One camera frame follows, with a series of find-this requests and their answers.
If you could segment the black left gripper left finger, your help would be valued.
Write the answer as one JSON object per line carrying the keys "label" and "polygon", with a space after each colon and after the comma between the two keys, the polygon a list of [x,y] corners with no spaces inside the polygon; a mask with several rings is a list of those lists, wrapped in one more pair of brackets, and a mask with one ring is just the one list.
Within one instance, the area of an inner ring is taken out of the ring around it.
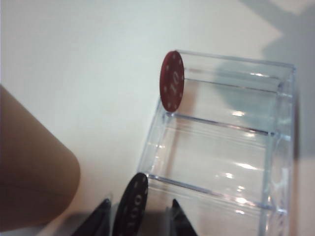
{"label": "black left gripper left finger", "polygon": [[103,200],[73,233],[74,236],[109,236],[111,201]]}

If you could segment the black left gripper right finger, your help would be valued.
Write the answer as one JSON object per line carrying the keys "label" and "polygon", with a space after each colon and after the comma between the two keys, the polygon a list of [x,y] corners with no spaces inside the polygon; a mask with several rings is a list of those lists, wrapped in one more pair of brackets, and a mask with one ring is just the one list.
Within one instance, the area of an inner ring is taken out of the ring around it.
{"label": "black left gripper right finger", "polygon": [[166,219],[168,236],[198,236],[176,199],[172,200],[171,208],[166,210]]}

